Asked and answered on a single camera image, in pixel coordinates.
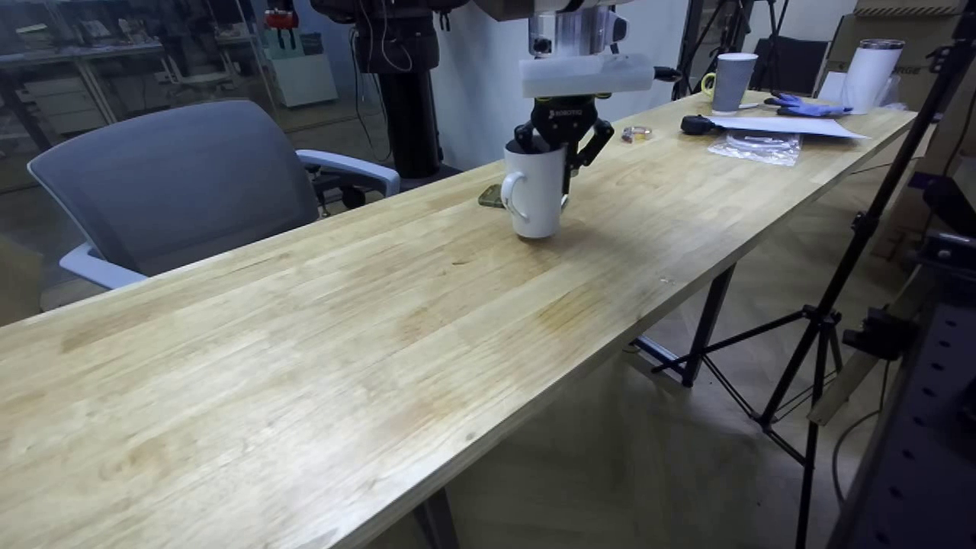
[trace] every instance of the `wooden tabletop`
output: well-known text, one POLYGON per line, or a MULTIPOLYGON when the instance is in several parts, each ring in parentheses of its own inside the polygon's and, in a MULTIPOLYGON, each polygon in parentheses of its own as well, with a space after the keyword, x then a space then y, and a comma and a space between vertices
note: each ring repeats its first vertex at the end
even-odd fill
POLYGON ((484 165, 0 328, 0 547, 352 547, 910 118, 774 167, 678 135, 694 100, 545 245, 484 165))

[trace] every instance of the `white cup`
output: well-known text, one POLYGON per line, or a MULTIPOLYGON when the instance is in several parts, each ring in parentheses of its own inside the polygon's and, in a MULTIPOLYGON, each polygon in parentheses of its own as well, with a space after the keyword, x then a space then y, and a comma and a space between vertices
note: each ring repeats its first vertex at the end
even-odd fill
POLYGON ((501 182, 501 203, 510 212, 514 234, 540 242, 557 232, 557 216, 564 207, 564 160, 564 150, 505 150, 510 173, 501 182))

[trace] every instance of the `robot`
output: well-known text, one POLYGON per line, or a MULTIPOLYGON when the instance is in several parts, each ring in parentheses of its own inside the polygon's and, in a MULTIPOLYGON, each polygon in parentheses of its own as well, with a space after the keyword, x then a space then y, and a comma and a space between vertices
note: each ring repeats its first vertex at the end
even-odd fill
MULTIPOLYGON (((440 65, 432 15, 449 15, 465 0, 312 0, 337 25, 357 26, 357 65, 377 74, 388 106, 388 130, 401 177, 440 173, 435 114, 431 71, 440 65)), ((644 54, 618 54, 624 21, 618 0, 475 0, 496 21, 527 17, 530 59, 521 62, 521 93, 533 100, 530 118, 513 130, 513 143, 530 154, 566 150, 570 177, 596 160, 612 124, 595 100, 612 93, 648 89, 651 65, 644 54), (555 11, 555 40, 537 38, 537 15, 555 11)))

